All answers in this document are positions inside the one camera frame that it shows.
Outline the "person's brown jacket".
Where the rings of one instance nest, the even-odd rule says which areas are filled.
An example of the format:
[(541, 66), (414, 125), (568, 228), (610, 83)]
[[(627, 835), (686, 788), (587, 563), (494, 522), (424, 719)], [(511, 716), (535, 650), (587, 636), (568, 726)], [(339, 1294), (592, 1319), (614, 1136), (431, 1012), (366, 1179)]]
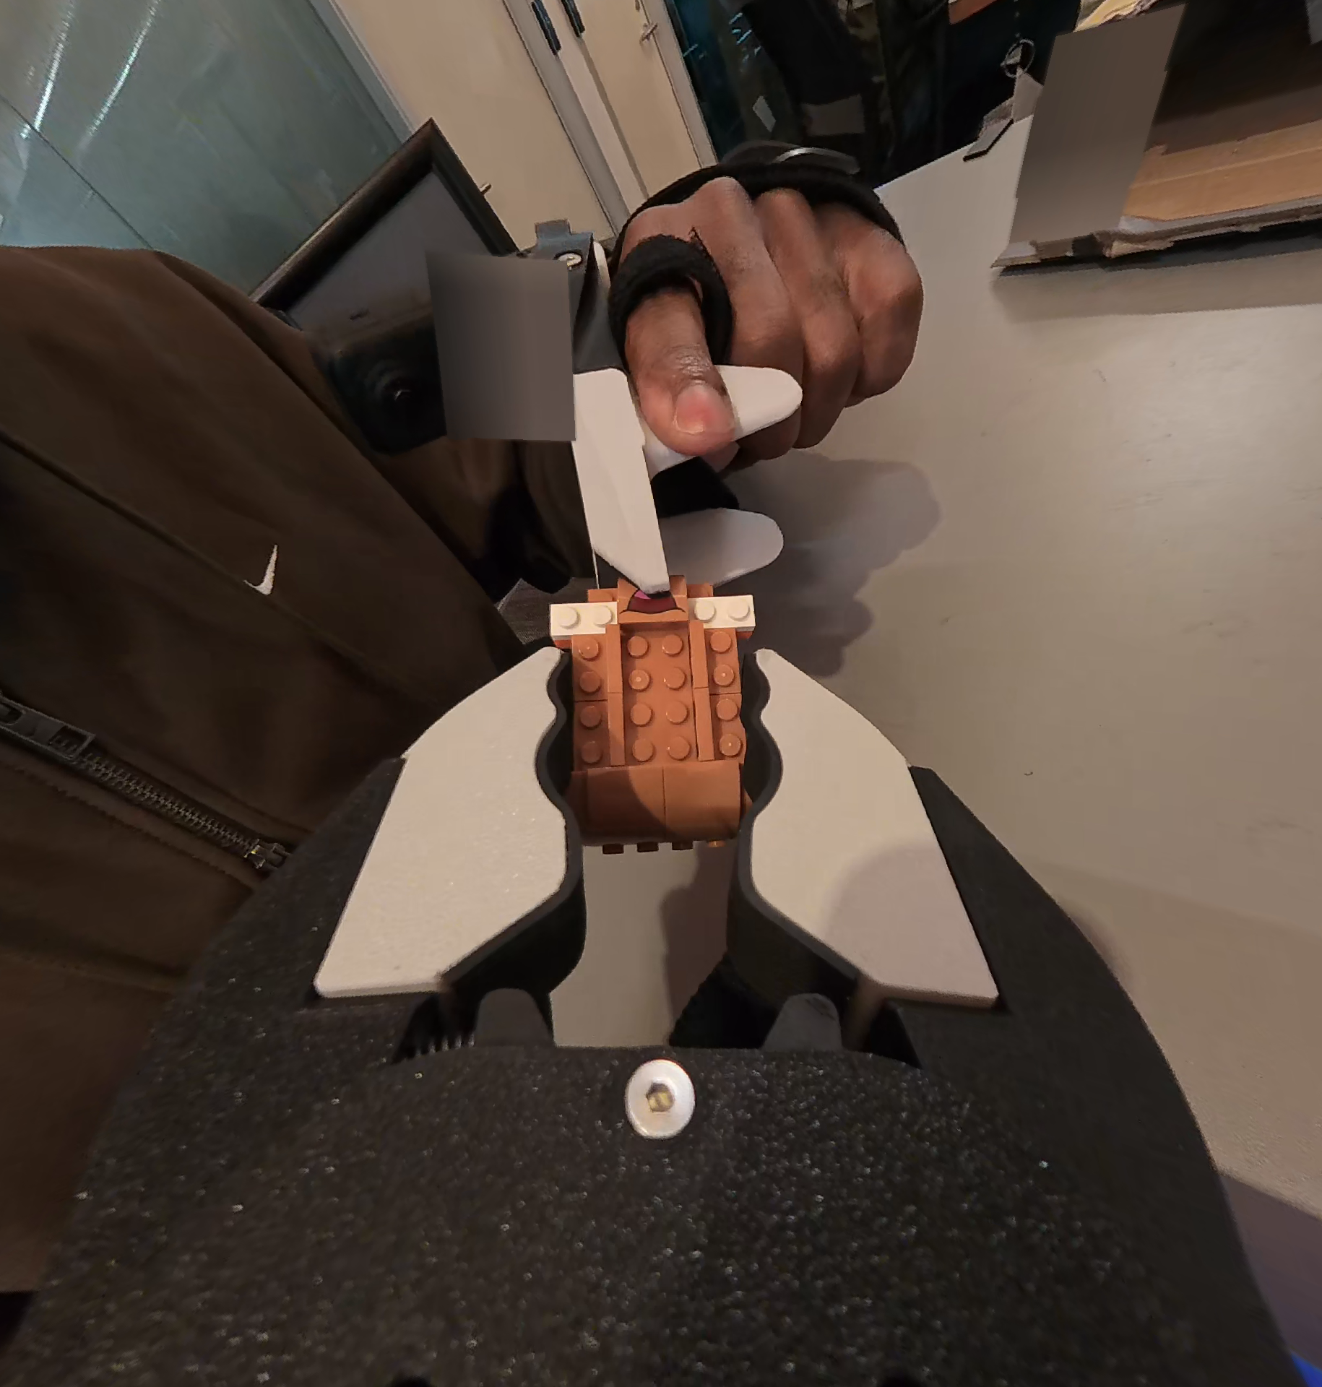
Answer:
[[(565, 445), (369, 453), (299, 333), (154, 250), (0, 248), (0, 690), (303, 843), (587, 563)], [(0, 735), (0, 1294), (207, 940), (259, 885)]]

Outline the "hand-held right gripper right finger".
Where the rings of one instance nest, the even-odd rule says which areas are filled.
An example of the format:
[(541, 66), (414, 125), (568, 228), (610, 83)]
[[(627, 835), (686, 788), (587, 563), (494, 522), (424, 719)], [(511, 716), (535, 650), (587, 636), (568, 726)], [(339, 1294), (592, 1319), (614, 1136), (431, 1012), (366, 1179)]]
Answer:
[(752, 804), (734, 965), (773, 1008), (826, 993), (993, 1008), (997, 985), (899, 749), (776, 650), (745, 663)]

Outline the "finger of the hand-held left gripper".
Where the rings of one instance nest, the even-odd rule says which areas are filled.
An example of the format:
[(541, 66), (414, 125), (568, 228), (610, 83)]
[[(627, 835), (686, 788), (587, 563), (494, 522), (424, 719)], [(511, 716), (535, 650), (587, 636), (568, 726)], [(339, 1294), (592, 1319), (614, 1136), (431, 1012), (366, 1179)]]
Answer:
[(642, 429), (627, 373), (575, 373), (573, 396), (573, 457), (587, 548), (639, 592), (668, 592), (668, 567), (642, 457)]

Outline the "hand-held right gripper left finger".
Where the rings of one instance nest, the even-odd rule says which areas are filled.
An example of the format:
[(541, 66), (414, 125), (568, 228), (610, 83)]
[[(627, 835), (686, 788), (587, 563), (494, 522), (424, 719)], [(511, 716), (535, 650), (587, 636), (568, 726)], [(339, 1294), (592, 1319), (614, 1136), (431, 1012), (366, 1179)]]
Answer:
[(581, 957), (581, 837), (565, 776), (568, 660), (536, 650), (402, 755), (316, 993), (555, 988)]

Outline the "brown lego assembly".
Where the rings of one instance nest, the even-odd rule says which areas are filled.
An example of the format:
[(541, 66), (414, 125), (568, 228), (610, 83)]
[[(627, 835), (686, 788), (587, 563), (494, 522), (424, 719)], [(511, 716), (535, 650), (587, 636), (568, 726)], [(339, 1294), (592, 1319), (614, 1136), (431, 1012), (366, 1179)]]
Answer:
[(752, 599), (708, 584), (689, 587), (686, 624), (621, 627), (614, 587), (551, 605), (551, 640), (573, 672), (568, 804), (584, 843), (656, 854), (736, 837), (752, 627)]

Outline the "person's left hand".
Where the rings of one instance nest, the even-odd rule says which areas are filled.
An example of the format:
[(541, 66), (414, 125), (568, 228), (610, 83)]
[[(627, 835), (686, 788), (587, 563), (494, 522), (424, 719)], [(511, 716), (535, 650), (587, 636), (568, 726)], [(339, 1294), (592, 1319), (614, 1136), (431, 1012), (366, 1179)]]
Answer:
[(708, 352), (693, 286), (663, 286), (627, 319), (623, 359), (656, 442), (718, 471), (820, 445), (847, 405), (882, 396), (908, 373), (922, 315), (919, 275), (877, 198), (840, 176), (795, 173), (782, 141), (752, 141), (667, 187), (621, 231), (623, 263), (648, 238), (701, 242), (734, 307), (731, 360), (783, 371), (801, 408), (738, 442)]

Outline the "open cardboard box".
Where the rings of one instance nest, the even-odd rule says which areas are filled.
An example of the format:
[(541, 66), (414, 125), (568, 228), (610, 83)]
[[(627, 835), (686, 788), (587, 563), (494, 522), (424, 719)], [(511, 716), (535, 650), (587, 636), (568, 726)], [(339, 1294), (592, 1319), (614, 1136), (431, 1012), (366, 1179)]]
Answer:
[(1100, 3), (1052, 49), (997, 266), (1322, 220), (1322, 3)]

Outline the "black framed grey panel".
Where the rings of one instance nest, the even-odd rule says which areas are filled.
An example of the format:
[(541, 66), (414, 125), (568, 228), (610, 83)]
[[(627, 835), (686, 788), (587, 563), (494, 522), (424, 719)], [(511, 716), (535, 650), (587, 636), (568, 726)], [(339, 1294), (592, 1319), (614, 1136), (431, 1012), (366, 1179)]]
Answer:
[(517, 246), (449, 141), (424, 124), (256, 291), (304, 333), (426, 300), (431, 250), (513, 255)]

